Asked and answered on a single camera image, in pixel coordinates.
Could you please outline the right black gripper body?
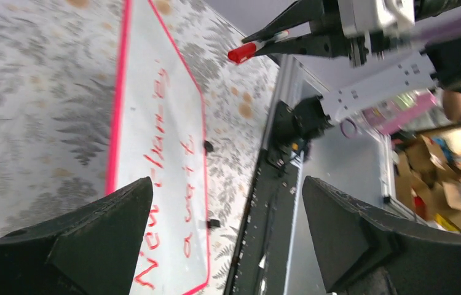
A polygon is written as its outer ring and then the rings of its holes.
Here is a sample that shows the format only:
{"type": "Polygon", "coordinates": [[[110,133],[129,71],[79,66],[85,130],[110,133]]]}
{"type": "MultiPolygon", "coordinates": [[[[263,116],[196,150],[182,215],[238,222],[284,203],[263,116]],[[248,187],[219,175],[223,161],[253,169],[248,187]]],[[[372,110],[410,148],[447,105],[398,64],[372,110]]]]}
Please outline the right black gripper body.
{"type": "Polygon", "coordinates": [[[346,57],[354,68],[366,63],[365,35],[373,30],[372,1],[311,1],[307,54],[346,57]]]}

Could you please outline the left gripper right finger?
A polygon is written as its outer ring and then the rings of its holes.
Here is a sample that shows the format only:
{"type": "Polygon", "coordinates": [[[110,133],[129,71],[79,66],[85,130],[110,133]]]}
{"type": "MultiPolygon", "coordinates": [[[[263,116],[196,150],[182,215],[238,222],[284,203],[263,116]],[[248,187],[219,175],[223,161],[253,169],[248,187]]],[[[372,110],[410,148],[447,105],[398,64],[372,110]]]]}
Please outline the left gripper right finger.
{"type": "Polygon", "coordinates": [[[302,187],[325,290],[461,294],[461,235],[424,226],[308,176],[302,187]]]}

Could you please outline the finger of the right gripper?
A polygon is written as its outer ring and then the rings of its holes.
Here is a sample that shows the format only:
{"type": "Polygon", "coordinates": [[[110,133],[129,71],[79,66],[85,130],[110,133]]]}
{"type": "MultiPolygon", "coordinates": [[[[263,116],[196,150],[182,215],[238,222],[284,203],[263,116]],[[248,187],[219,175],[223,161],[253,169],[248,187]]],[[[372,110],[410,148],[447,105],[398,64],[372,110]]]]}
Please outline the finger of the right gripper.
{"type": "Polygon", "coordinates": [[[246,44],[253,41],[264,41],[274,37],[281,31],[303,23],[317,20],[324,16],[325,5],[322,0],[298,0],[290,4],[281,14],[275,17],[263,29],[242,39],[246,44]]]}
{"type": "Polygon", "coordinates": [[[350,52],[350,41],[340,34],[305,34],[290,37],[282,41],[265,45],[254,55],[309,55],[323,58],[347,57],[350,52]]]}

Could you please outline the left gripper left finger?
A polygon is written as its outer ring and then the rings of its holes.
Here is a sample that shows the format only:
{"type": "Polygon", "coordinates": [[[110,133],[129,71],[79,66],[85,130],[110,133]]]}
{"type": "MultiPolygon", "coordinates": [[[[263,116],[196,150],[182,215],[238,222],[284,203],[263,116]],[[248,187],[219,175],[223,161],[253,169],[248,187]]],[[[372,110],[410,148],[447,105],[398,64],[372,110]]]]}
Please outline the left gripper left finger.
{"type": "Polygon", "coordinates": [[[128,294],[153,198],[150,178],[0,238],[0,294],[128,294]]]}

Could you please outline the red whiteboard marker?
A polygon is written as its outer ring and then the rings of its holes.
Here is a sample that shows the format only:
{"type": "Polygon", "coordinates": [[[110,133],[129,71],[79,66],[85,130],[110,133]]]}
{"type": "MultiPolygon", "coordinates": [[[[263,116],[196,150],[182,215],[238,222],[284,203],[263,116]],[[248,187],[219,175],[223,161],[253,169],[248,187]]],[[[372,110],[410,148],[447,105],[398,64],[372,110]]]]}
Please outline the red whiteboard marker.
{"type": "Polygon", "coordinates": [[[284,30],[284,31],[281,31],[277,34],[275,34],[273,37],[271,37],[270,39],[266,39],[266,40],[261,40],[261,41],[252,41],[252,42],[256,42],[258,45],[260,45],[261,47],[257,50],[259,51],[260,49],[262,49],[263,47],[265,47],[266,45],[271,45],[271,44],[274,44],[276,42],[280,42],[284,39],[286,39],[289,35],[289,31],[288,30],[284,30]]]}

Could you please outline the red marker cap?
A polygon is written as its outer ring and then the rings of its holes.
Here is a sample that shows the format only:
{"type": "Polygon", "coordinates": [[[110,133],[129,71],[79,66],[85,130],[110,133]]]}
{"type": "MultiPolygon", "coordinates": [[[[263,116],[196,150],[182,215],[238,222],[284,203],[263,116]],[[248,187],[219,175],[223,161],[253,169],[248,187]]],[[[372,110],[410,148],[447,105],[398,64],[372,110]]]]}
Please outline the red marker cap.
{"type": "Polygon", "coordinates": [[[228,51],[227,58],[229,61],[239,65],[253,57],[260,47],[261,46],[256,42],[249,42],[240,47],[237,47],[236,49],[228,51]]]}

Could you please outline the pink framed whiteboard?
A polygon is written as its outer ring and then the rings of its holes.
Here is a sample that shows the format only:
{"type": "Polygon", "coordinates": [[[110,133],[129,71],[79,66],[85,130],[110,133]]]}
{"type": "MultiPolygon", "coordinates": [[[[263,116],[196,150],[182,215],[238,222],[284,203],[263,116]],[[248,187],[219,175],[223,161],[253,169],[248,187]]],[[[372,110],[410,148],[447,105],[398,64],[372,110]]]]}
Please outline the pink framed whiteboard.
{"type": "Polygon", "coordinates": [[[152,1],[126,1],[106,191],[150,177],[154,192],[132,294],[208,284],[205,103],[152,1]]]}

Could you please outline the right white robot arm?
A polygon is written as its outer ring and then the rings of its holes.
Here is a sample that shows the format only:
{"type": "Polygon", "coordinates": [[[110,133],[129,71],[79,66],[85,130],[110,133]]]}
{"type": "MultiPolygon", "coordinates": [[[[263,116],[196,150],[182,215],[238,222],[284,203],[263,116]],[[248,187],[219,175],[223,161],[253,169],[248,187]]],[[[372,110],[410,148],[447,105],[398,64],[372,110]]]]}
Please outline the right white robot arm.
{"type": "Polygon", "coordinates": [[[417,21],[460,6],[461,1],[295,1],[227,57],[236,64],[275,53],[347,57],[358,67],[370,54],[382,58],[385,52],[405,49],[395,64],[350,86],[306,98],[291,117],[275,121],[275,141],[311,140],[395,95],[435,88],[461,92],[461,17],[414,29],[417,21]]]}

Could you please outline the person's hand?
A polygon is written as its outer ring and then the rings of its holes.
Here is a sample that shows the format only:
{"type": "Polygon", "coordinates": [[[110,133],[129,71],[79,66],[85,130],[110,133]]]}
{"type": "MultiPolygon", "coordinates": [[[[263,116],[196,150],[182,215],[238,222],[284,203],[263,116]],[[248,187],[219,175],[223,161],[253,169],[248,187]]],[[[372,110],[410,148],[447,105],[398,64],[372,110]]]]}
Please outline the person's hand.
{"type": "Polygon", "coordinates": [[[445,90],[442,94],[442,107],[448,120],[461,122],[461,93],[445,90]]]}

